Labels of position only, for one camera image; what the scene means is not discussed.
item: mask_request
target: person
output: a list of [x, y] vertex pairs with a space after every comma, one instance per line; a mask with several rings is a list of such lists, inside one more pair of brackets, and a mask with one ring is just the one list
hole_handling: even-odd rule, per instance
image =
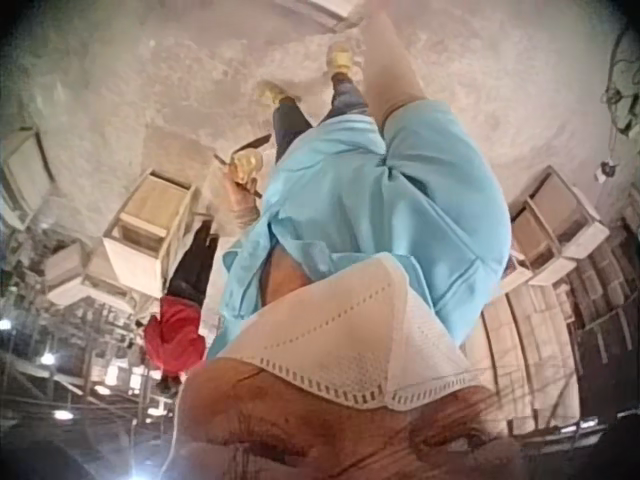
[[183, 386], [164, 479], [518, 478], [498, 399], [458, 345], [509, 254], [500, 187], [427, 99], [383, 6], [363, 26], [364, 96], [343, 45], [312, 127], [273, 83], [277, 165], [223, 256], [224, 323]]
[[205, 220], [196, 230], [160, 299], [159, 317], [153, 315], [144, 327], [147, 355], [162, 369], [157, 389], [168, 397], [177, 395], [180, 375], [204, 358], [205, 340], [198, 329], [219, 240], [210, 235], [212, 224]]

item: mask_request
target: person in red shirt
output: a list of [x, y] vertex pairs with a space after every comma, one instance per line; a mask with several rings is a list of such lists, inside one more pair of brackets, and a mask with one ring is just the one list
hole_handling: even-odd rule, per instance
[[163, 395], [175, 396], [180, 374], [204, 358], [205, 340], [198, 329], [219, 240], [210, 235], [211, 225], [205, 220], [196, 230], [160, 299], [159, 317], [153, 315], [144, 329], [147, 355], [162, 369], [157, 388]]

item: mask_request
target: white face mask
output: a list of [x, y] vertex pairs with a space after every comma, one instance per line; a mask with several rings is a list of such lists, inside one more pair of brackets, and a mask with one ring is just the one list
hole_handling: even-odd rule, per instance
[[358, 409], [406, 411], [480, 385], [388, 254], [263, 308], [219, 357]]

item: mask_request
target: black pants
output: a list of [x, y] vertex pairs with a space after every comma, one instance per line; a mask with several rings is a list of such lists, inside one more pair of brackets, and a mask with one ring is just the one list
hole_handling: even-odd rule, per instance
[[[369, 109], [362, 93], [347, 75], [336, 73], [331, 77], [333, 98], [331, 110], [323, 122], [331, 118], [349, 113], [368, 115]], [[280, 100], [280, 105], [273, 112], [273, 129], [276, 135], [276, 163], [287, 152], [296, 138], [312, 128], [311, 123], [300, 110], [297, 102], [291, 97]]]
[[205, 220], [196, 230], [193, 241], [173, 272], [167, 295], [190, 300], [200, 308], [207, 294], [207, 285], [218, 248], [219, 237], [209, 238], [212, 221]]

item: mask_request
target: blue uniform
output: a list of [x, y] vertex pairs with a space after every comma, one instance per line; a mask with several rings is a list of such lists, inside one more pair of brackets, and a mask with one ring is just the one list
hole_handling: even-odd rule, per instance
[[457, 344], [495, 292], [511, 245], [495, 176], [451, 110], [432, 100], [393, 113], [382, 135], [364, 115], [307, 131], [275, 168], [262, 207], [223, 256], [224, 328], [208, 358], [261, 308], [260, 275], [276, 244], [314, 282], [393, 254]]

